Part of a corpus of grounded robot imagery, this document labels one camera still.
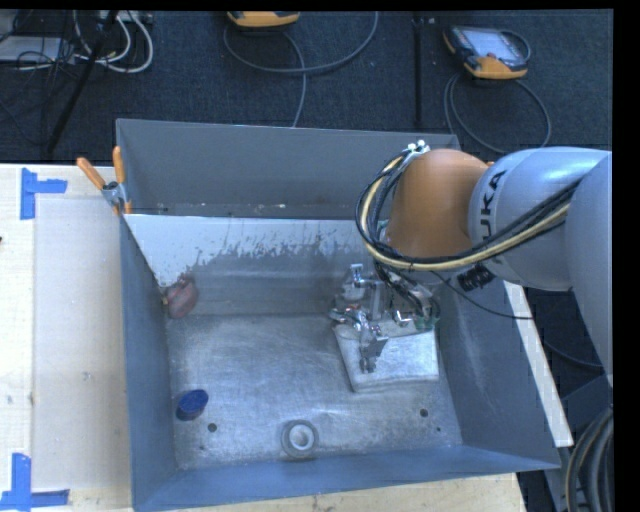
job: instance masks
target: device with orange base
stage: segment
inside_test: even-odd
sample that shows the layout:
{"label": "device with orange base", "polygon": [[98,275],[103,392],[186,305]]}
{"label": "device with orange base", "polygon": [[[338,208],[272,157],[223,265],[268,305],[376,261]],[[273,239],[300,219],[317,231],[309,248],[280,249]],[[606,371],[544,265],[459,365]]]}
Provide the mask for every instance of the device with orange base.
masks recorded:
{"label": "device with orange base", "polygon": [[508,80],[527,73],[528,55],[518,49],[511,32],[451,26],[444,30],[447,47],[475,78]]}
{"label": "device with orange base", "polygon": [[121,211],[124,213],[131,213],[132,204],[124,185],[126,174],[120,146],[115,146],[113,148],[112,157],[113,167],[116,173],[116,181],[112,181],[111,183],[107,183],[98,170],[86,158],[78,157],[76,159],[76,165],[85,173],[91,183],[93,183],[95,187],[102,192],[102,195],[111,204],[113,212],[116,215]]}
{"label": "device with orange base", "polygon": [[227,17],[241,31],[279,31],[298,21],[299,11],[227,11]]}

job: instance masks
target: blue tape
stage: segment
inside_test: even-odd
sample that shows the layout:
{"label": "blue tape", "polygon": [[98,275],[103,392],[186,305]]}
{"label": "blue tape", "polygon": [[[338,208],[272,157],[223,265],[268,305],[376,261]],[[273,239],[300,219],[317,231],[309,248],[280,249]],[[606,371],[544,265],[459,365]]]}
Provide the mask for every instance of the blue tape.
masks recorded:
{"label": "blue tape", "polygon": [[35,172],[23,167],[20,219],[33,219],[36,216],[36,194],[63,194],[66,190],[65,180],[38,181],[38,175]]}
{"label": "blue tape", "polygon": [[11,462],[11,490],[2,492],[0,510],[31,512],[33,507],[57,507],[67,504],[69,489],[31,492],[31,458],[14,453]]}

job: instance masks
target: blue object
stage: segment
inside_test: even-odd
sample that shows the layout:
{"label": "blue object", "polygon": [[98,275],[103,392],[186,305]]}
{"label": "blue object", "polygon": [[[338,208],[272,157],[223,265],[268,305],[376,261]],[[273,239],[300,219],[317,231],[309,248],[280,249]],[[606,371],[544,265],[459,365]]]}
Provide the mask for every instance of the blue object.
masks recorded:
{"label": "blue object", "polygon": [[63,194],[66,190],[65,180],[38,181],[38,175],[35,172],[23,167],[20,219],[33,219],[36,216],[36,194]]}
{"label": "blue object", "polygon": [[32,507],[66,505],[69,489],[64,491],[31,492],[31,459],[21,453],[11,455],[11,490],[3,491],[0,510],[30,512]]}
{"label": "blue object", "polygon": [[204,389],[194,389],[185,393],[178,402],[176,417],[182,421],[195,420],[204,411],[209,395]]}

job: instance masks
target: yellow cable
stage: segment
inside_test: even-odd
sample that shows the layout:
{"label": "yellow cable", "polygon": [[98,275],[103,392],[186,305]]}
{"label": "yellow cable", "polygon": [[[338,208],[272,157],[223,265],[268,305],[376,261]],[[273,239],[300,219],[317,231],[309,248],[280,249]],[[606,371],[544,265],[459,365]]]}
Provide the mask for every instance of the yellow cable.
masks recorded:
{"label": "yellow cable", "polygon": [[[380,176],[374,182],[374,184],[371,186],[371,189],[369,190],[369,192],[365,196],[364,202],[363,202],[363,205],[362,205],[362,212],[360,214],[360,225],[361,225],[362,229],[364,230],[364,232],[367,235],[369,235],[369,230],[367,229],[367,223],[366,223],[367,214],[369,212],[369,207],[371,206],[371,201],[373,200],[373,196],[375,195],[375,193],[377,192],[378,188],[380,187],[380,184],[382,183],[382,178],[383,177],[384,176]],[[504,240],[504,241],[500,242],[499,244],[496,244],[494,246],[488,247],[487,249],[484,249],[483,251],[480,251],[480,252],[478,252],[476,254],[472,254],[470,256],[466,256],[466,257],[463,257],[463,258],[458,258],[456,260],[450,260],[450,261],[446,261],[446,262],[442,262],[442,263],[411,263],[411,262],[405,261],[405,260],[390,258],[390,257],[385,256],[384,254],[378,252],[378,250],[375,247],[373,247],[366,240],[364,241],[364,244],[365,244],[365,247],[366,247],[367,251],[369,251],[369,253],[376,260],[378,260],[381,263],[384,263],[386,265],[389,265],[391,267],[397,268],[397,269],[401,269],[401,270],[418,270],[418,271],[450,270],[450,269],[463,267],[463,266],[466,266],[466,265],[470,265],[471,263],[477,263],[478,261],[485,260],[487,258],[490,258],[491,256],[495,256],[496,254],[504,252],[507,249],[510,249],[511,247],[514,247],[514,246],[518,245],[519,243],[522,243],[522,242],[528,240],[529,238],[537,235],[538,233],[540,233],[541,231],[546,229],[550,224],[552,224],[555,221],[561,219],[563,216],[566,215],[568,210],[569,210],[569,205],[565,204],[564,206],[559,208],[557,211],[555,211],[554,213],[552,213],[548,217],[542,219],[541,221],[539,221],[538,223],[534,224],[533,226],[527,228],[526,230],[522,231],[521,233],[519,233],[519,234],[517,234],[515,236],[512,236],[511,238],[508,238],[507,240]]]}

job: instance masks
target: electronic device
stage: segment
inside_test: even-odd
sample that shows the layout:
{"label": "electronic device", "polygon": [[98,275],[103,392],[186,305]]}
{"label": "electronic device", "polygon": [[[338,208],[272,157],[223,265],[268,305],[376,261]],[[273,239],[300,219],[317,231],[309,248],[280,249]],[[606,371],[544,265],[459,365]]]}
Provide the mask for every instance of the electronic device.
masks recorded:
{"label": "electronic device", "polygon": [[241,31],[283,30],[298,21],[299,11],[227,11],[231,22]]}
{"label": "electronic device", "polygon": [[511,32],[453,25],[444,30],[443,37],[449,50],[475,78],[505,80],[527,73],[529,55],[518,49]]}

